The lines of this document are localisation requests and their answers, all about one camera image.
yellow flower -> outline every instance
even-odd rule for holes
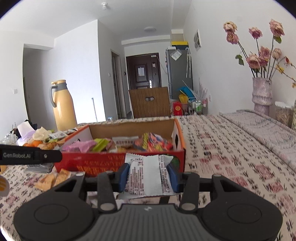
[[[284,68],[280,67],[279,65],[276,65],[276,69],[283,74],[283,72],[285,71]]]

vase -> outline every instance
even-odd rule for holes
[[[294,103],[293,121],[292,121],[292,127],[291,128],[296,131],[296,100],[295,100],[295,103]]]
[[[272,84],[269,79],[253,78],[253,98],[254,110],[269,116],[269,107],[272,105]]]

pink vase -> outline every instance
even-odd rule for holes
[[[253,78],[254,110],[269,116],[269,107],[272,105],[272,83],[266,78]]]

thermos lid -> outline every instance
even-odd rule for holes
[[[66,80],[58,80],[58,81],[52,82],[52,85],[57,85],[62,83],[66,83]]]

chair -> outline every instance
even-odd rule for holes
[[[134,118],[169,116],[168,88],[129,90]]]

